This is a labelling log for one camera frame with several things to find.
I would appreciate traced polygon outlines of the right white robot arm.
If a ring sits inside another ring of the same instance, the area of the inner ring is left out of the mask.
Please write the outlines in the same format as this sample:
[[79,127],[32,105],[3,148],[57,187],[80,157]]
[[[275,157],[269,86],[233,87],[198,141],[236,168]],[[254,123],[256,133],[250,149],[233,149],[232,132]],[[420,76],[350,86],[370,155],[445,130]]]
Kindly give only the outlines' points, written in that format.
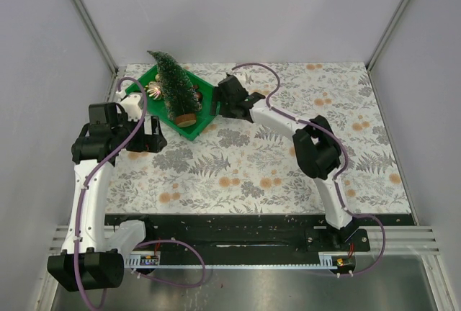
[[326,229],[305,234],[309,251],[370,250],[367,232],[359,228],[341,196],[342,186],[337,176],[341,167],[341,144],[326,118],[297,119],[271,107],[264,95],[250,94],[230,74],[213,88],[210,113],[260,124],[292,140],[298,167],[314,181],[325,211]]

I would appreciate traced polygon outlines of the small frosted christmas tree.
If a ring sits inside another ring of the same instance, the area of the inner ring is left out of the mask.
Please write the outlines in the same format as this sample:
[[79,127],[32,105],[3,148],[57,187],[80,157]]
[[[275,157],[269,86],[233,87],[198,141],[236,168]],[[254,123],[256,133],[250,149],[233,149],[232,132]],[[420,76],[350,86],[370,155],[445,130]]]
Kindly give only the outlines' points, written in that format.
[[149,50],[148,54],[156,61],[168,118],[180,128],[194,125],[201,104],[187,72],[166,52]]

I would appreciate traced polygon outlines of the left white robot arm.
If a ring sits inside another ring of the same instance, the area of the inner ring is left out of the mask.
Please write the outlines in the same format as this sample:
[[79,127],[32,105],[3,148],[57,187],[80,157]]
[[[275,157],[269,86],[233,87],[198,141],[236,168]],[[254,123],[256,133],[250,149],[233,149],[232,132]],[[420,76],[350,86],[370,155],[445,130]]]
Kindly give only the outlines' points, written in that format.
[[166,145],[156,116],[142,119],[115,102],[89,106],[89,121],[71,146],[75,190],[68,231],[60,253],[47,263],[64,289],[116,288],[135,247],[154,246],[156,232],[141,220],[122,222],[107,238],[105,209],[118,153],[159,153]]

